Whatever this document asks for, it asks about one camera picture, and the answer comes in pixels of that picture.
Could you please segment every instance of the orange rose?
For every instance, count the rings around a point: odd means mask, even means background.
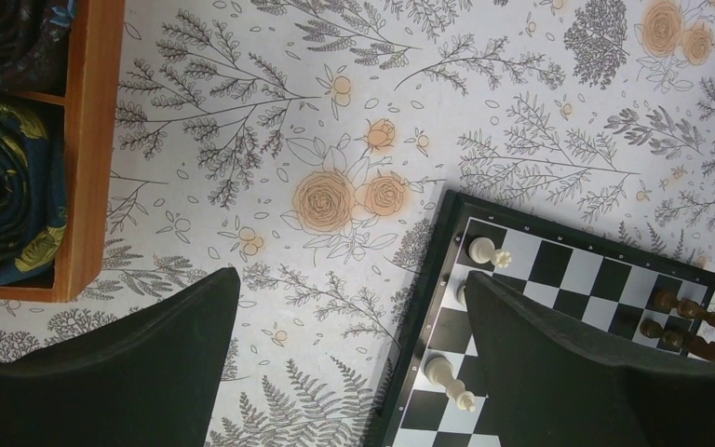
[[[354,192],[343,175],[314,172],[297,186],[292,206],[300,223],[308,229],[332,233],[350,221],[355,206]]]
[[[396,126],[387,119],[380,119],[371,125],[366,141],[371,149],[383,149],[393,144],[396,138]]]
[[[358,188],[357,201],[369,212],[378,216],[389,216],[404,204],[406,188],[394,177],[377,177],[369,184]]]
[[[711,54],[714,36],[705,23],[697,23],[691,30],[683,33],[683,52],[692,65],[702,65]]]
[[[663,58],[673,53],[681,39],[683,15],[669,1],[655,3],[642,21],[642,44],[649,53]]]

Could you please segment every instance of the wooden tray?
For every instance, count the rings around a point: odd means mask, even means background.
[[[100,273],[124,10],[124,0],[78,0],[65,94],[13,94],[64,108],[68,221],[47,278],[0,287],[0,299],[67,302]]]

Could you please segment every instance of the chessboard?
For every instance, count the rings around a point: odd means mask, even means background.
[[[467,249],[478,237],[509,251],[510,265],[475,263]],[[715,290],[714,273],[448,191],[402,329],[406,342],[385,399],[378,446],[501,445],[466,307],[456,299],[467,274],[476,269],[591,326],[681,355],[686,351],[643,336],[641,322],[652,319],[665,329],[694,335],[699,320],[659,310],[654,291],[672,291],[705,309]],[[442,386],[425,377],[432,356],[445,357],[453,377],[476,395],[474,412],[459,410]]]

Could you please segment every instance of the floral pattern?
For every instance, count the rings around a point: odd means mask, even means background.
[[[715,269],[715,0],[147,7],[102,272],[67,305],[0,302],[0,360],[232,265],[238,399],[208,446],[359,445],[446,188]]]

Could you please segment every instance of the white king chess piece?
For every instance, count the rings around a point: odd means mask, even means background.
[[[494,242],[488,237],[479,237],[470,243],[467,254],[478,264],[492,262],[498,268],[506,268],[511,265],[511,253],[507,250],[496,249]]]
[[[476,395],[465,389],[465,383],[453,378],[453,366],[444,357],[434,357],[424,369],[432,385],[445,386],[445,395],[456,402],[456,408],[476,411]]]

